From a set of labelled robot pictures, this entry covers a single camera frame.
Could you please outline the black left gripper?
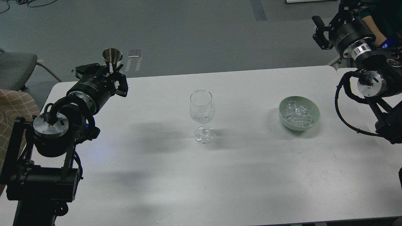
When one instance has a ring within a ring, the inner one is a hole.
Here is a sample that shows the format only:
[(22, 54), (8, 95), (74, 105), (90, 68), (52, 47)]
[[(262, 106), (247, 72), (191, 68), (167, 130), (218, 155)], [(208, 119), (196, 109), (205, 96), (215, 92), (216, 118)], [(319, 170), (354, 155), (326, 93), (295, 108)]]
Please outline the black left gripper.
[(84, 100), (92, 114), (97, 114), (110, 97), (126, 97), (129, 86), (125, 74), (109, 73), (103, 75), (104, 66), (90, 63), (75, 67), (75, 77), (80, 79), (67, 96), (77, 96)]

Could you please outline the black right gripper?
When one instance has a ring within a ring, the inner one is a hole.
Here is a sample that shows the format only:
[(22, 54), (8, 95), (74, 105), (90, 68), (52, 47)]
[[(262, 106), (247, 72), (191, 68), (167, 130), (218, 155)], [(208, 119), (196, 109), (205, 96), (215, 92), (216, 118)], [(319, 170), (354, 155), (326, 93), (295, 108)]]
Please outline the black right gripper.
[[(366, 23), (355, 15), (353, 10), (342, 9), (325, 26), (320, 16), (312, 16), (316, 26), (312, 38), (322, 50), (333, 47), (344, 58), (356, 60), (363, 53), (369, 52), (376, 40), (375, 35)], [(328, 40), (324, 32), (329, 32)]]

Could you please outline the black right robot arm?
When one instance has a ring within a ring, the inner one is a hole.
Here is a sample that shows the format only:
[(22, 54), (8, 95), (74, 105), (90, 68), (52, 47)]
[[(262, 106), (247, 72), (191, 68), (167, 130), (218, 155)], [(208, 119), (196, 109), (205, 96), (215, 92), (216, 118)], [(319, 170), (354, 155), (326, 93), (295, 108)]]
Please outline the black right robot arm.
[[(313, 16), (316, 26), (313, 39), (322, 50), (333, 47), (341, 57), (351, 58), (356, 65), (355, 71), (345, 73), (335, 94), (335, 110), (340, 120), (357, 133), (382, 137), (388, 142), (401, 143), (401, 103), (392, 107), (385, 97), (401, 94), (401, 59), (392, 49), (387, 56), (384, 50), (373, 50), (375, 36), (366, 23), (356, 16), (353, 10), (341, 9), (326, 26), (319, 16)], [(340, 89), (354, 101), (368, 105), (376, 116), (375, 133), (353, 127), (340, 113), (338, 98)]]

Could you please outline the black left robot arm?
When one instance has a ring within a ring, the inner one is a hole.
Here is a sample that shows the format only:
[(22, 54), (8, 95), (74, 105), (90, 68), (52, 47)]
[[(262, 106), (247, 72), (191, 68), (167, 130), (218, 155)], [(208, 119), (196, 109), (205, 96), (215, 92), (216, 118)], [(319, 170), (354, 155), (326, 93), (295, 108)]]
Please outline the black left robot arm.
[(66, 215), (83, 179), (76, 146), (99, 136), (94, 116), (110, 97), (126, 97), (123, 65), (108, 62), (78, 66), (79, 81), (32, 120), (14, 121), (1, 184), (6, 197), (17, 201), (14, 226), (54, 226)]

